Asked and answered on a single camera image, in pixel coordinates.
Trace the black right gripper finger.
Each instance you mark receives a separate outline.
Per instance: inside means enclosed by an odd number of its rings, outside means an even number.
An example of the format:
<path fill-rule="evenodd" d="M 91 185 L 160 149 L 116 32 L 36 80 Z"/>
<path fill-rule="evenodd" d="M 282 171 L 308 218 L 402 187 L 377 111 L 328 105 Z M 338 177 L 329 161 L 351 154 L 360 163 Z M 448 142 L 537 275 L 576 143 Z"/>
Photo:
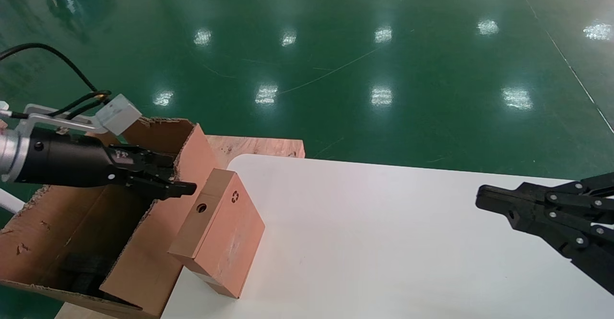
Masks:
<path fill-rule="evenodd" d="M 508 210 L 512 229 L 537 236 L 577 269 L 614 293 L 613 230 L 558 210 Z"/>
<path fill-rule="evenodd" d="M 516 189 L 482 185 L 476 207 L 499 214 L 543 210 L 564 212 L 592 223 L 613 223 L 614 174 L 605 173 L 548 187 L 521 183 Z"/>

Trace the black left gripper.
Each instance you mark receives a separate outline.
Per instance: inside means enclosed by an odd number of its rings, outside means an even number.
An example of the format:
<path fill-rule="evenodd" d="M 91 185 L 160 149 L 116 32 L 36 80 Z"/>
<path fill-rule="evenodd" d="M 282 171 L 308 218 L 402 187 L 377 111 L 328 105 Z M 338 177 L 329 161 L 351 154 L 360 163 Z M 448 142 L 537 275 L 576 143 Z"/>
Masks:
<path fill-rule="evenodd" d="M 35 128 L 29 136 L 24 164 L 14 181 L 75 188 L 125 184 L 132 192 L 151 200 L 195 194 L 196 183 L 179 181 L 173 172 L 158 170 L 173 168 L 174 163 L 175 156 L 140 146 L 108 148 L 96 137 Z M 137 173 L 127 175 L 118 166 Z"/>

